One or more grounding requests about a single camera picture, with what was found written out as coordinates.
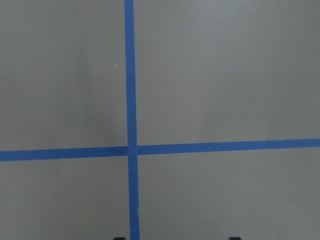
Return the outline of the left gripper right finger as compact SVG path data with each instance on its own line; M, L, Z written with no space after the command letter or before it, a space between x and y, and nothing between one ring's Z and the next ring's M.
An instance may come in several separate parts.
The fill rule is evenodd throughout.
M233 236L233 237L229 237L228 240L242 240L242 239L238 236Z

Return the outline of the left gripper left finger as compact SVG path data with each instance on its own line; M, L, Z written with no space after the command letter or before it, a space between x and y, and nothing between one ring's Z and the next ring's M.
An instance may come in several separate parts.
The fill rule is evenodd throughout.
M115 238L113 238L113 240L125 240L125 237L123 237L123 236L115 237Z

